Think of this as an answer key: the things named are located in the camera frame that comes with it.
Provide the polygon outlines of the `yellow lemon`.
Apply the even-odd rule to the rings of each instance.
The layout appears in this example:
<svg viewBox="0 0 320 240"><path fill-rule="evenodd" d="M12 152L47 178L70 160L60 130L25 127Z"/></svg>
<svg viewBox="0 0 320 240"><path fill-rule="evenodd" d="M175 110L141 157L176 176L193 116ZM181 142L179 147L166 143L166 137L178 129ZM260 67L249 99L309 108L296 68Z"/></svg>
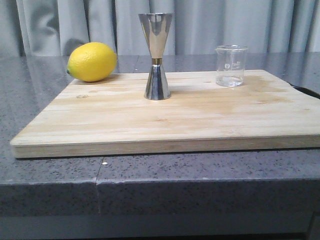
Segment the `yellow lemon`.
<svg viewBox="0 0 320 240"><path fill-rule="evenodd" d="M69 56L67 73L85 82L96 82L109 76L117 66L117 54L102 42L77 47Z"/></svg>

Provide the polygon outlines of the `small glass beaker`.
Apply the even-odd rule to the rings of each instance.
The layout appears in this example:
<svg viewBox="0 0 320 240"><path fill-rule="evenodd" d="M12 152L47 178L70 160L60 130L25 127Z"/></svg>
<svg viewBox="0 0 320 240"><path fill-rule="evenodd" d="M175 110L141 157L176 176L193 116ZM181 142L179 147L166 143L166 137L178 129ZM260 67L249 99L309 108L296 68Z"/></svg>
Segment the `small glass beaker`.
<svg viewBox="0 0 320 240"><path fill-rule="evenodd" d="M248 47L224 44L215 49L217 53L216 83L223 87L239 87L244 82Z"/></svg>

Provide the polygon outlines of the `wooden cutting board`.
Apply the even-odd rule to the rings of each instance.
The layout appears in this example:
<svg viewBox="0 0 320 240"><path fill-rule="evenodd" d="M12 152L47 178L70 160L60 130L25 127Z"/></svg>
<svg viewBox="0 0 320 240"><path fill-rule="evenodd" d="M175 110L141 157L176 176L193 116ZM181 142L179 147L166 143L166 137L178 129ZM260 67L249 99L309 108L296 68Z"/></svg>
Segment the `wooden cutting board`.
<svg viewBox="0 0 320 240"><path fill-rule="evenodd" d="M10 142L16 158L317 148L320 101L265 70L222 87L214 71L169 72L148 100L146 73L73 80Z"/></svg>

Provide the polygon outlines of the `grey curtain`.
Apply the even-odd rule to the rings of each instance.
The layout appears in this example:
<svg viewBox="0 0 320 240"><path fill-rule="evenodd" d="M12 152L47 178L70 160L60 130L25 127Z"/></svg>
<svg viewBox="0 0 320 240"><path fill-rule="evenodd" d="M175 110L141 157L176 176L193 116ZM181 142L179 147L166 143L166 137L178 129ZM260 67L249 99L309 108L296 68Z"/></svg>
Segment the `grey curtain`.
<svg viewBox="0 0 320 240"><path fill-rule="evenodd" d="M3 0L0 55L67 56L101 42L120 56L148 55L145 39L166 38L165 55L317 52L317 0Z"/></svg>

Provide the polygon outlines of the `steel double jigger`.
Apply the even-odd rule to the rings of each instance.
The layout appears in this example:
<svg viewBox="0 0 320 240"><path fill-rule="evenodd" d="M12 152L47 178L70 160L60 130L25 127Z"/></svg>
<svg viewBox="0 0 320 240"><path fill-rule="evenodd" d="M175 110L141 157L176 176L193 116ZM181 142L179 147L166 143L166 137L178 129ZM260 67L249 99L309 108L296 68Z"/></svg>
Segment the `steel double jigger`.
<svg viewBox="0 0 320 240"><path fill-rule="evenodd" d="M163 54L173 18L172 13L140 13L139 20L151 56L144 97L160 101L170 98L166 74L163 67Z"/></svg>

